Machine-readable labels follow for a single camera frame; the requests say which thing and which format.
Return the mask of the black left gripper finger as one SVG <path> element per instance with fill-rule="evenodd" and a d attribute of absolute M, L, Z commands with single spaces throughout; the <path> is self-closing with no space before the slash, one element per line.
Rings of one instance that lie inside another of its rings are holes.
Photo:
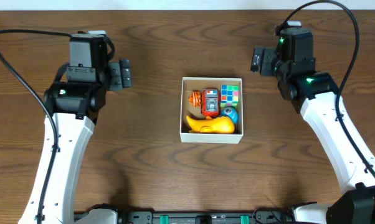
<path fill-rule="evenodd" d="M 130 61 L 127 58 L 120 59 L 120 69 L 121 69 L 121 80 L 123 88 L 132 87 L 132 78 L 131 78 L 131 68 Z"/>
<path fill-rule="evenodd" d="M 119 91 L 123 89 L 121 79 L 121 68 L 119 62 L 110 62 L 108 64 L 108 72 L 110 74 L 109 91 Z"/>

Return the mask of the multicoloured puzzle cube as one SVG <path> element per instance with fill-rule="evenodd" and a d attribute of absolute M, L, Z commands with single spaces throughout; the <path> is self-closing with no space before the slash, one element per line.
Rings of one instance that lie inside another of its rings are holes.
<path fill-rule="evenodd" d="M 239 104 L 239 86 L 222 85 L 221 86 L 221 108 L 234 107 Z"/>

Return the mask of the red toy truck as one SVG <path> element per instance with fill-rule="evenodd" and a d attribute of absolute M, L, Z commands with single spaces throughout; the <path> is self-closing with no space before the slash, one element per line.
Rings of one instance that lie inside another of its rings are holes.
<path fill-rule="evenodd" d="M 204 88 L 202 90 L 201 113 L 204 116 L 215 118 L 220 113 L 220 93 L 217 88 Z"/>

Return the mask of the orange round disc toy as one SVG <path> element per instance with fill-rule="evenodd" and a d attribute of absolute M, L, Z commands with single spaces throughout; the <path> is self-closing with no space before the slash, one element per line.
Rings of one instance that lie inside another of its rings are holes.
<path fill-rule="evenodd" d="M 192 107 L 201 107 L 201 105 L 202 105 L 201 92 L 198 91 L 198 90 L 192 91 L 188 100 L 189 100 Z"/>

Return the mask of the orange toy dinosaur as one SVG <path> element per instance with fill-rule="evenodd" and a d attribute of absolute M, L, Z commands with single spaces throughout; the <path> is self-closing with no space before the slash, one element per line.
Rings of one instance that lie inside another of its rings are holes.
<path fill-rule="evenodd" d="M 235 131 L 235 124 L 227 116 L 211 119 L 193 119 L 186 116 L 186 121 L 193 133 L 232 134 Z"/>

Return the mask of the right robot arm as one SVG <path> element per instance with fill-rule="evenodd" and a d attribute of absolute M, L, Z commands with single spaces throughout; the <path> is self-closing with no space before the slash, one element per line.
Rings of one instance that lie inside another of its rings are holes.
<path fill-rule="evenodd" d="M 251 71 L 276 77 L 283 98 L 310 125 L 328 156 L 342 193 L 332 205 L 308 203 L 292 210 L 298 223 L 375 223 L 375 157 L 343 103 L 331 75 L 315 60 L 282 60 L 281 50 L 256 47 Z"/>

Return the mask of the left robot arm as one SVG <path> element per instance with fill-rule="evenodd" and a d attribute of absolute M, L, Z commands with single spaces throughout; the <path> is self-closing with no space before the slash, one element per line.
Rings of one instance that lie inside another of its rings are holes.
<path fill-rule="evenodd" d="M 20 223 L 75 223 L 78 177 L 108 91 L 130 88 L 127 59 L 62 65 L 46 90 L 45 140 L 32 193 Z"/>

